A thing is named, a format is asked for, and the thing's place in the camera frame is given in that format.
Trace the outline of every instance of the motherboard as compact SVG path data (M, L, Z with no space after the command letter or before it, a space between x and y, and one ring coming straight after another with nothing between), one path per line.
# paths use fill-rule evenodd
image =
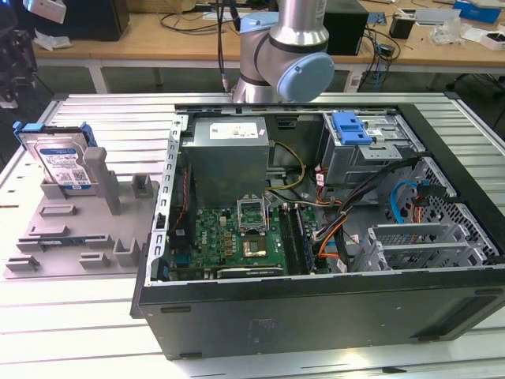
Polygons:
M316 213L311 207L289 208L268 207L264 209L266 227L264 231L245 230L244 225L262 222L260 208L211 209L196 211L196 233L194 245L189 249L173 251L173 268L179 280L206 280L216 276L244 277L268 268L277 276L289 275L296 247L309 248L308 235L317 228ZM293 249L291 240L295 233L288 220L290 212L300 215L305 237ZM286 244L290 252L286 256Z

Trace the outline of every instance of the slotted aluminum surface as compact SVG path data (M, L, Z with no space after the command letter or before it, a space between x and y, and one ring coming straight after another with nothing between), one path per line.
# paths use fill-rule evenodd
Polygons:
M503 142L464 103L442 94L327 94L324 103L414 103L505 212ZM89 122L119 180L157 179L174 103L228 103L219 94L78 95L52 103L41 122ZM42 192L40 169L19 151L0 175L0 254L11 255ZM478 378L505 373L505 310L453 342L168 362L144 320L129 316L134 278L0 282L0 376Z

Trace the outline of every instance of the floor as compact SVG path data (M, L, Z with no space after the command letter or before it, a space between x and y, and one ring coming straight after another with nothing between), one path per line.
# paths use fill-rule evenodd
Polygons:
M217 69L163 69L164 85L156 87L151 69L107 68L105 75L113 92L221 92L220 76ZM230 83L238 80L236 69L228 70ZM14 121L35 122L45 109L54 93L94 93L91 78L86 69L42 67L39 78L50 90L36 82L35 88L21 88L19 109L8 111L0 109L0 169L16 151L18 143L11 132ZM392 73L384 83L382 92L427 92L426 84L430 74ZM445 85L455 78L452 74L440 76L433 91L444 92ZM329 92L341 92L346 73L337 72ZM365 84L362 92L374 92L373 84ZM493 125L499 113L505 108L505 96L493 99L496 88L478 77L468 76L458 82L455 91L485 121ZM505 137L505 117L496 132Z

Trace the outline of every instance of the blue cable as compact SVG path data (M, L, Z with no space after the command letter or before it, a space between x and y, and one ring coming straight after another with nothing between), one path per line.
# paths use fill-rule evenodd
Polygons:
M413 188L417 188L417 184L414 182L409 182L408 180L403 180L398 183L396 187L391 191L391 210L393 211L393 215L395 215L396 221L398 221L398 223L404 223L403 217L398 210L398 205L396 204L396 194L402 186L411 186Z

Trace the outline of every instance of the green circuit board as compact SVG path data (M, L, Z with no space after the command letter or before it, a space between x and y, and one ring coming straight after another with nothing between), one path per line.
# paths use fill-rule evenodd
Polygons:
M279 210L270 209L266 235L241 235L237 209L199 209L196 216L196 243L189 267L277 266L286 274ZM308 234L316 228L316 216L308 207L301 210ZM261 220L254 212L243 212L242 222Z

